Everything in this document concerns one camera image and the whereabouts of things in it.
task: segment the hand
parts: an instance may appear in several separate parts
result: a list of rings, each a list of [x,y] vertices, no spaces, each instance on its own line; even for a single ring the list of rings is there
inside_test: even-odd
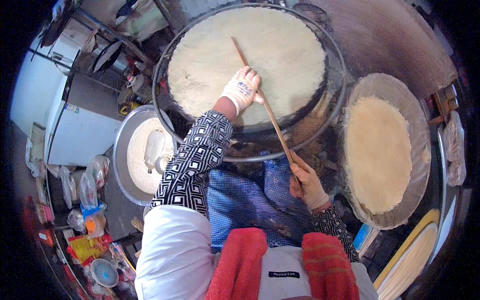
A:
[[[290,150],[293,163],[290,169],[293,175],[302,183],[301,190],[303,191],[303,201],[309,210],[314,210],[325,205],[328,202],[328,195],[325,193],[320,179],[318,179],[315,170],[307,165],[295,152]],[[301,198],[300,187],[290,178],[290,194],[294,197]]]
[[[238,116],[242,110],[254,101],[263,104],[263,98],[257,93],[259,84],[260,76],[249,66],[245,66],[235,73],[235,76],[223,89],[220,98],[228,97],[232,100]]]

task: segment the patterned sleeve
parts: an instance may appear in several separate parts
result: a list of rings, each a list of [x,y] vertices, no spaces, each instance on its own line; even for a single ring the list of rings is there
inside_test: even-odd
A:
[[[208,218],[208,172],[222,162],[231,135],[232,126],[223,114],[210,110],[198,118],[168,162],[151,207],[185,206]]]
[[[351,263],[359,263],[360,258],[353,247],[353,236],[347,231],[347,226],[338,214],[338,208],[335,205],[313,214],[313,225],[316,232],[337,237],[343,245],[343,249],[347,253]]]

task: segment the black label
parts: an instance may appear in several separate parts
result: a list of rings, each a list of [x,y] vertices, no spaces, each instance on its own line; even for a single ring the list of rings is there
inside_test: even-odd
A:
[[[268,272],[268,277],[293,277],[300,278],[299,272],[287,271],[287,272]]]

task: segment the metal basin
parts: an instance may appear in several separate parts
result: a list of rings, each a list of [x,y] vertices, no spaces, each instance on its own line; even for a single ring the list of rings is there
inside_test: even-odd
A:
[[[173,125],[164,111],[160,111],[162,117],[167,122],[168,126],[173,129]],[[113,171],[115,178],[120,186],[121,191],[133,203],[141,206],[150,205],[154,195],[147,194],[137,188],[133,183],[127,165],[127,149],[133,132],[144,121],[156,118],[155,108],[153,105],[143,105],[131,111],[131,113],[123,120],[115,144],[113,145]],[[177,152],[177,143],[173,141],[174,152]]]

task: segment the metal ring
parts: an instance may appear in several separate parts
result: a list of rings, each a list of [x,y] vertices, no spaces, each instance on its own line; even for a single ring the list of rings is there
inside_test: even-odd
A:
[[[162,61],[166,58],[168,52],[173,47],[175,42],[179,38],[181,38],[185,34],[185,32],[190,30],[192,27],[197,25],[199,22],[201,22],[201,21],[207,19],[208,17],[213,16],[213,15],[219,13],[219,12],[227,11],[227,10],[230,10],[230,9],[236,9],[236,8],[244,8],[244,7],[266,7],[266,8],[284,10],[284,11],[288,11],[288,12],[296,15],[297,17],[299,17],[303,21],[305,21],[305,20],[308,21],[309,23],[311,23],[315,27],[317,27],[320,31],[322,31],[322,33],[330,40],[330,42],[332,43],[332,45],[335,48],[335,51],[338,54],[338,58],[340,59],[340,64],[342,66],[342,72],[343,72],[343,74],[342,74],[343,75],[342,76],[343,83],[342,83],[342,89],[340,91],[340,95],[338,97],[337,103],[336,103],[332,113],[330,114],[330,116],[327,118],[325,123],[323,123],[320,126],[320,128],[317,130],[317,132],[315,132],[311,137],[309,137],[305,141],[303,141],[300,144],[295,145],[291,148],[294,151],[299,150],[299,149],[303,148],[304,146],[308,145],[309,143],[311,143],[313,140],[315,140],[320,134],[322,134],[322,132],[326,129],[326,127],[328,125],[330,125],[332,120],[338,115],[338,113],[340,111],[340,108],[343,105],[344,98],[345,98],[345,92],[346,92],[346,89],[347,89],[347,80],[345,78],[345,74],[347,73],[347,68],[345,66],[345,61],[343,59],[342,53],[340,52],[340,48],[338,47],[336,42],[333,40],[333,38],[330,36],[330,34],[323,27],[321,27],[319,24],[317,24],[317,22],[315,22],[311,18],[309,18],[309,17],[307,17],[307,16],[305,16],[305,15],[303,15],[303,14],[301,14],[301,13],[299,13],[299,12],[293,10],[293,9],[283,7],[283,6],[280,6],[280,5],[273,5],[273,4],[266,4],[266,3],[244,3],[244,4],[230,5],[230,6],[219,8],[219,9],[214,10],[212,12],[209,12],[207,14],[204,14],[203,16],[200,16],[199,18],[195,19],[193,22],[191,22],[187,26],[185,26],[185,28],[183,28],[173,38],[173,40],[169,43],[169,45],[167,46],[167,48],[163,52],[162,56],[160,57],[160,60],[158,61],[158,63],[155,66],[154,77],[153,77],[153,82],[152,82],[152,85],[153,85],[152,86],[152,98],[153,98],[153,105],[155,106],[155,109],[156,109],[156,114],[157,114],[158,118],[160,119],[160,123],[162,123],[163,127],[168,131],[168,133],[170,133],[170,135],[178,143],[183,143],[184,138],[178,136],[178,134],[176,134],[172,129],[170,129],[170,127],[167,125],[167,123],[163,119],[163,117],[160,113],[160,108],[158,107],[158,103],[156,101],[156,93],[155,93],[156,87],[155,87],[155,85],[156,85],[157,80],[158,80],[158,72],[160,70],[160,65],[162,64]],[[223,161],[238,162],[238,163],[254,163],[254,162],[262,162],[262,161],[266,161],[266,160],[277,159],[277,158],[280,158],[284,155],[285,155],[285,152],[282,151],[282,152],[271,153],[271,154],[263,155],[263,156],[225,156],[223,158]]]

